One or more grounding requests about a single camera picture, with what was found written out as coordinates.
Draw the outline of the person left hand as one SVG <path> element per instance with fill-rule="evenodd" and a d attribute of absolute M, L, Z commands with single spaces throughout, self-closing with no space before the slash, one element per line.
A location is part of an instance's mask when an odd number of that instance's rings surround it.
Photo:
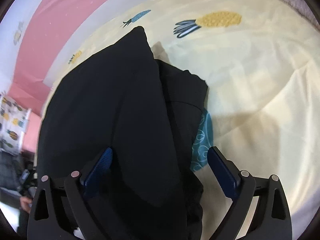
<path fill-rule="evenodd" d="M 25 212 L 27 213 L 31 212 L 32 203 L 33 203 L 32 199 L 25 196 L 20 197 L 20 205 L 22 210 L 24 210 Z"/>

